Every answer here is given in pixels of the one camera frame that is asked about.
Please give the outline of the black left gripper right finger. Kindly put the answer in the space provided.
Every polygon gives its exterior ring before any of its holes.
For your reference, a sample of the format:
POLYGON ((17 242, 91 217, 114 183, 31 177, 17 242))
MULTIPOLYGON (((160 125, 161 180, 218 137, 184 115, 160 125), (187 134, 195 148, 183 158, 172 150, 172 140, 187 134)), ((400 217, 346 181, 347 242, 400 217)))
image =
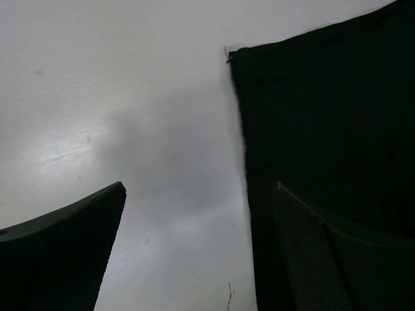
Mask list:
POLYGON ((273 202, 297 310, 414 309, 414 239, 317 207, 280 182, 273 202))

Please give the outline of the black pleated skirt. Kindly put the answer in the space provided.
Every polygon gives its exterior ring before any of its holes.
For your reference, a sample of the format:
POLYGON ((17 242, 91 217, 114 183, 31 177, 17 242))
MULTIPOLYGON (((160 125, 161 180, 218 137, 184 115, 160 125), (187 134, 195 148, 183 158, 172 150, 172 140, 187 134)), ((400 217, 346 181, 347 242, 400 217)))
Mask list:
POLYGON ((232 51, 228 62, 245 143, 257 307, 297 310, 276 183, 414 239, 414 2, 232 51))

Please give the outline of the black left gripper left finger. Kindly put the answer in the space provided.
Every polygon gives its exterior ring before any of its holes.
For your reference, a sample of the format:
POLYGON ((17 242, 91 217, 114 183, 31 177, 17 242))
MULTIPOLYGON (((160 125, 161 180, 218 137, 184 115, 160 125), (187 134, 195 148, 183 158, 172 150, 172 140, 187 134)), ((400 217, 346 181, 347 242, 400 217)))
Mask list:
POLYGON ((1 230, 2 310, 93 310, 126 201, 118 181, 1 230))

